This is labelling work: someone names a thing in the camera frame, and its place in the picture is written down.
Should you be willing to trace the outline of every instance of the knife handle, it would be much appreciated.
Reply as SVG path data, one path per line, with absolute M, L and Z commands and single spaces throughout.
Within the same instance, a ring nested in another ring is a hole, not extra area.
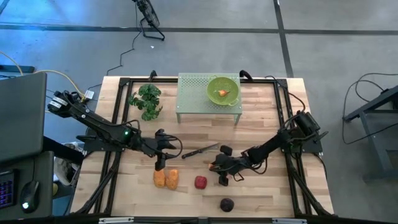
M 187 157 L 196 155 L 196 154 L 198 154 L 198 153 L 200 153 L 200 150 L 196 150 L 196 151 L 193 151 L 193 152 L 188 152 L 188 153 L 182 155 L 181 158 L 182 158 L 182 159 L 185 159 L 185 158 L 187 158 Z

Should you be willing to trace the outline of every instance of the keyboard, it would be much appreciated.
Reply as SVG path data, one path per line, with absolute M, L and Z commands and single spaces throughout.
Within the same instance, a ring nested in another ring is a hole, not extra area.
M 0 209 L 15 205 L 16 183 L 14 170 L 0 171 Z

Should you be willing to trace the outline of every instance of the table leg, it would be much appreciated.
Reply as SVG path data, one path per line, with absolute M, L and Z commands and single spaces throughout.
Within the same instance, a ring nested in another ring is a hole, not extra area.
M 181 123 L 181 115 L 179 113 L 177 113 L 177 122 Z
M 234 114 L 235 125 L 238 124 L 240 118 L 241 118 L 240 114 Z

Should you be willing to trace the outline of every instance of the orange vegetable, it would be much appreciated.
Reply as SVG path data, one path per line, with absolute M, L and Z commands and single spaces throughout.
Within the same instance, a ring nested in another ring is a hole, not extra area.
M 164 174 L 164 169 L 159 171 L 154 171 L 154 184 L 156 187 L 164 187 L 166 181 L 166 176 Z
M 169 176 L 166 178 L 166 186 L 170 190 L 177 189 L 178 185 L 178 170 L 170 170 Z
M 229 93 L 229 91 L 225 91 L 225 90 L 218 90 L 218 94 L 219 94 L 221 97 L 224 97 L 224 96 L 226 96 L 228 93 Z

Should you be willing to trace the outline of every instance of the computer mouse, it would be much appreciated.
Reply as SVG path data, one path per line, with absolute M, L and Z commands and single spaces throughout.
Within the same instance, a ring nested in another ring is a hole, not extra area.
M 32 180 L 25 184 L 21 191 L 19 199 L 21 209 L 24 213 L 31 213 L 39 205 L 39 182 Z

